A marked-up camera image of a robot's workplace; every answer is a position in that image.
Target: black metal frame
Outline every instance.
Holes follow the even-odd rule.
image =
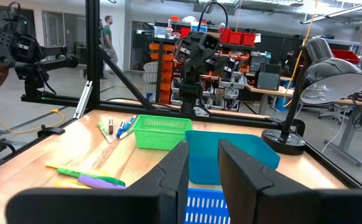
[[[145,100],[140,100],[142,96],[138,89],[128,80],[122,71],[114,64],[108,63],[109,66],[114,70],[117,76],[124,82],[124,84],[130,89],[134,96],[142,103],[141,105],[135,105],[130,103],[115,103],[109,101],[100,100],[100,67],[98,54],[103,54],[102,58],[107,62],[112,62],[108,56],[104,53],[101,46],[99,46],[99,31],[98,31],[98,19],[100,17],[100,2],[96,0],[86,0],[86,24],[87,24],[87,75],[88,79],[93,81],[93,89],[88,100],[88,109],[91,110],[109,110],[109,111],[121,111],[125,113],[134,113],[134,114],[152,114],[160,116],[171,116],[179,118],[189,118],[196,121],[211,122],[211,123],[224,123],[224,124],[234,124],[239,126],[250,126],[254,128],[264,128],[264,129],[282,129],[282,123],[276,119],[267,119],[267,118],[251,118],[245,116],[234,116],[228,114],[214,114],[209,118],[199,117],[195,115],[181,114],[177,109],[169,110],[163,108],[164,110],[157,110],[152,105],[146,104]],[[26,98],[22,97],[22,101],[34,102],[34,103],[44,103],[44,104],[53,104],[53,105],[63,105],[63,106],[76,106],[79,98],[68,97],[68,96],[55,96],[52,98]],[[61,127],[64,127],[72,123],[75,119],[67,121]],[[294,120],[292,125],[296,128],[295,132],[303,136],[305,124],[301,120]],[[46,137],[41,137],[32,141],[18,150],[16,153],[12,153],[0,161],[0,165],[8,161],[9,159],[17,156],[26,149],[34,146],[38,142],[42,141]],[[350,188],[360,188],[362,189],[362,183],[354,179],[352,176],[348,175],[345,171],[339,168],[332,161],[327,159],[320,151],[314,148],[311,144],[307,143],[305,147],[306,153],[310,154],[316,161],[321,163],[324,168],[331,172],[337,179],[342,181],[347,187]]]

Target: green shirt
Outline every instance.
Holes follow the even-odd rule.
[[[109,28],[108,25],[105,25],[103,28],[102,28],[102,33],[103,33],[103,40],[104,40],[104,49],[110,49],[110,47],[106,44],[106,41],[105,41],[105,36],[106,35],[109,35],[109,40],[111,41],[112,43],[112,31],[111,29]]]

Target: lamp shade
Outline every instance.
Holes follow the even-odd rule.
[[[311,62],[301,88],[304,103],[328,103],[362,90],[362,70],[346,60],[334,58],[326,40],[312,39],[304,50]]]

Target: red bin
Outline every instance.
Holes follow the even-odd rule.
[[[223,33],[223,30],[224,30],[224,28],[220,29],[220,35]],[[221,37],[221,43],[227,44],[228,41],[230,40],[230,34],[231,34],[231,29],[226,28],[224,35]]]
[[[191,32],[191,28],[181,28],[181,38],[188,37],[189,32]]]
[[[255,34],[244,34],[243,35],[243,40],[242,40],[242,45],[254,46],[254,41],[255,40],[256,40],[256,35]]]
[[[349,50],[333,50],[333,55],[335,58],[340,58],[343,60],[346,60],[347,62],[353,63],[354,65],[357,65],[360,63],[360,58],[354,54],[354,52],[350,52]]]
[[[237,44],[237,45],[241,44],[242,35],[243,35],[243,33],[231,31],[229,43],[230,44]]]

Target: green marker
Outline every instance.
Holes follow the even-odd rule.
[[[111,184],[117,184],[117,185],[122,185],[122,186],[126,186],[126,183],[124,183],[123,181],[119,180],[119,179],[116,179],[114,177],[105,177],[105,176],[100,176],[100,177],[95,177],[95,178],[98,178],[100,180],[104,180],[108,183],[111,183]]]
[[[114,177],[91,175],[91,174],[88,174],[88,173],[77,172],[77,171],[74,171],[74,170],[64,169],[64,168],[58,168],[57,171],[60,174],[68,175],[68,176],[71,176],[71,177],[79,178],[80,175],[84,174],[84,175],[89,175],[90,177],[95,177],[97,179],[104,180],[104,181],[106,181],[108,183],[111,183],[111,184],[118,184],[118,185],[126,186],[126,184],[123,181],[121,181],[119,179],[116,179]]]
[[[108,132],[106,131],[106,129],[104,128],[104,126],[102,125],[101,121],[98,122],[98,127],[100,128],[102,134],[104,134],[104,137],[106,138],[106,140],[107,140],[109,143],[112,143],[113,140],[112,140],[111,136],[108,134]]]

